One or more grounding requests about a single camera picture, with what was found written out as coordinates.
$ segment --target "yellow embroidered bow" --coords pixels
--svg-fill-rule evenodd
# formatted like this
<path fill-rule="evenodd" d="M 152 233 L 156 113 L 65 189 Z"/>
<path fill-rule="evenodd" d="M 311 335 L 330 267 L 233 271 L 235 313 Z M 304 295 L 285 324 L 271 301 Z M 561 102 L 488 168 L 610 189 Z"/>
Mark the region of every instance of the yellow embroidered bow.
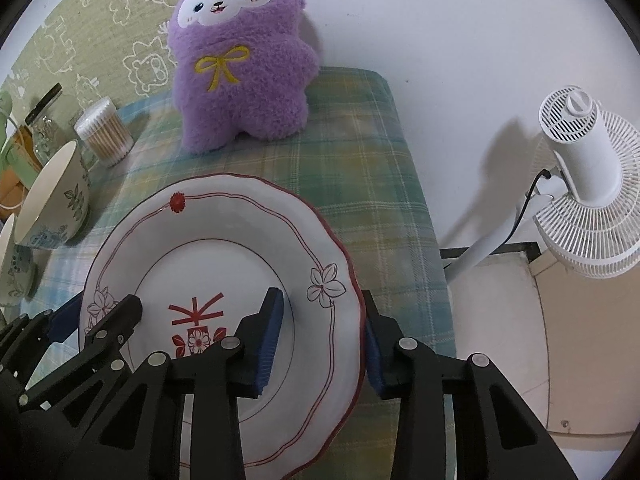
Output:
<path fill-rule="evenodd" d="M 220 82 L 220 72 L 222 72 L 226 76 L 226 80 L 230 83 L 239 83 L 240 80 L 231 73 L 228 66 L 226 65 L 227 61 L 244 61 L 249 57 L 249 49 L 245 46 L 235 46 L 232 49 L 226 51 L 222 56 L 205 56 L 200 58 L 196 63 L 196 72 L 202 74 L 207 72 L 208 70 L 215 70 L 213 73 L 213 80 L 211 81 L 211 85 L 209 85 L 209 89 L 207 92 L 211 92 L 218 87 L 218 83 Z"/>

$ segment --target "cotton swab container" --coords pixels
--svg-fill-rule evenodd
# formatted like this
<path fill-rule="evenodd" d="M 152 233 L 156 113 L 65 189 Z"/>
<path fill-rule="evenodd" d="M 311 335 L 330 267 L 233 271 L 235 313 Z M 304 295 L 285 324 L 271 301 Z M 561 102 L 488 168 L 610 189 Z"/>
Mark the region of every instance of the cotton swab container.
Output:
<path fill-rule="evenodd" d="M 75 129 L 78 137 L 108 168 L 119 163 L 133 147 L 133 138 L 108 97 L 88 107 Z"/>

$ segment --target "green plastic object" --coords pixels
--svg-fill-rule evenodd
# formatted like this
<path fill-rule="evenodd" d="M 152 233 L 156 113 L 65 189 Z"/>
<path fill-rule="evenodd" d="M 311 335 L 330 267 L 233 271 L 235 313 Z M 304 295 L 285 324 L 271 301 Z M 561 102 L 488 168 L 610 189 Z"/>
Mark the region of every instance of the green plastic object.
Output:
<path fill-rule="evenodd" d="M 22 185 L 31 189 L 38 177 L 38 170 L 33 165 L 29 153 L 17 142 L 6 142 L 6 124 L 13 108 L 9 92 L 0 91 L 0 173 L 11 167 Z"/>

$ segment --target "black lid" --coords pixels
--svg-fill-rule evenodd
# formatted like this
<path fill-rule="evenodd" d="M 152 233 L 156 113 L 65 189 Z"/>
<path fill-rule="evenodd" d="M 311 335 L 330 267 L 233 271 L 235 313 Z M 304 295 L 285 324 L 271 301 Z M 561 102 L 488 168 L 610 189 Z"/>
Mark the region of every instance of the black lid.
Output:
<path fill-rule="evenodd" d="M 47 105 L 51 102 L 51 100 L 62 92 L 62 85 L 60 83 L 56 83 L 53 85 L 53 88 L 47 92 L 47 94 L 40 99 L 38 104 L 33 107 L 33 110 L 28 113 L 27 118 L 24 120 L 24 123 L 27 126 L 31 126 L 31 123 L 36 120 L 36 117 L 40 115 L 40 112 L 47 107 Z"/>

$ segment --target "plaid tablecloth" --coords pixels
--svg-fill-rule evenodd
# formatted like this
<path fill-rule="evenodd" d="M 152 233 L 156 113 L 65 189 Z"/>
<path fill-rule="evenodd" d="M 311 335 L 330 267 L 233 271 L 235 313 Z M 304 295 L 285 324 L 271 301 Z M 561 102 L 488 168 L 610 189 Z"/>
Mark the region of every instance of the plaid tablecloth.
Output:
<path fill-rule="evenodd" d="M 454 356 L 440 255 L 388 85 L 373 72 L 325 68 L 307 94 L 311 114 L 302 134 L 275 142 L 240 136 L 204 156 L 180 150 L 181 118 L 170 94 L 122 108 L 135 146 L 114 168 L 92 171 L 87 224 L 67 246 L 36 256 L 37 290 L 22 311 L 56 308 L 82 290 L 102 242 L 141 200 L 190 176 L 229 171 L 261 176 L 314 204 L 382 314 L 394 316 L 405 334 Z M 74 334 L 49 349 L 32 382 L 76 352 Z M 366 383 L 327 453 L 296 478 L 388 479 L 397 421 L 398 404 L 380 401 Z M 448 428 L 452 443 L 451 418 Z"/>

